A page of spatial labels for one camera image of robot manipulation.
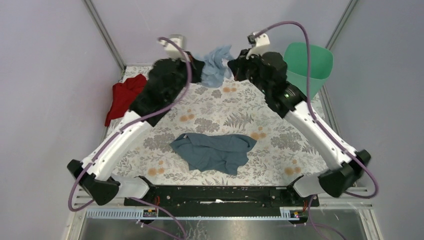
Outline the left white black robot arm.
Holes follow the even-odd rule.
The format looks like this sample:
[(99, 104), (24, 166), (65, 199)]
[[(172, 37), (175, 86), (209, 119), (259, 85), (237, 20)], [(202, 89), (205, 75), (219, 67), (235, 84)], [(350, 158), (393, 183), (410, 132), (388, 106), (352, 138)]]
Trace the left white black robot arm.
[(113, 174), (116, 165), (129, 150), (132, 142), (151, 131), (175, 104), (187, 93), (191, 83), (201, 82), (205, 62), (188, 57), (157, 60), (150, 71), (146, 85), (113, 132), (83, 160), (71, 160), (67, 169), (75, 178), (68, 198), (72, 212), (81, 210), (73, 206), (77, 187), (90, 197), (89, 203), (99, 206), (117, 197), (136, 198), (148, 206), (155, 200), (155, 192), (142, 177), (123, 177)]

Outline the light blue plastic trash bag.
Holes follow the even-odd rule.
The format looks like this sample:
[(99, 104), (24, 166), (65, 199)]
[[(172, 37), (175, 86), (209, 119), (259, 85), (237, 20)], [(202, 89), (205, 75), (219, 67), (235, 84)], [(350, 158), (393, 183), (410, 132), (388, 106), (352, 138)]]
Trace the light blue plastic trash bag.
[(222, 45), (213, 49), (211, 52), (201, 57), (200, 60), (205, 63), (201, 72), (200, 84), (207, 88), (219, 88), (224, 82), (224, 78), (230, 78), (231, 73), (227, 63), (234, 60), (231, 55), (232, 46)]

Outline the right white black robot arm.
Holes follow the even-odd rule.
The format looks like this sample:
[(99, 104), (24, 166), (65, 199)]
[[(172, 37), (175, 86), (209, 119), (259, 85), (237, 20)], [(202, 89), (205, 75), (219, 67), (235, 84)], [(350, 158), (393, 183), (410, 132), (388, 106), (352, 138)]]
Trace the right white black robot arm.
[(307, 197), (326, 193), (338, 198), (364, 174), (370, 153), (357, 150), (342, 140), (332, 129), (309, 109), (307, 97), (287, 80), (288, 65), (277, 52), (247, 56), (247, 50), (227, 66), (236, 81), (248, 80), (263, 94), (268, 107), (300, 131), (324, 159), (327, 170), (300, 176), (290, 185), (287, 201), (293, 206), (301, 205)]

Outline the green plastic trash bin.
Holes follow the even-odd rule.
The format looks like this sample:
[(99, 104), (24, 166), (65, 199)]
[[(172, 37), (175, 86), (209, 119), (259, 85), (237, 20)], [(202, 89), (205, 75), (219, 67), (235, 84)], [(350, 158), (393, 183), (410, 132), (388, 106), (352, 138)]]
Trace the green plastic trash bin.
[[(307, 48), (304, 42), (290, 43), (283, 55), (287, 63), (287, 81), (307, 93)], [(309, 94), (311, 98), (323, 87), (334, 65), (333, 53), (323, 47), (310, 45)]]

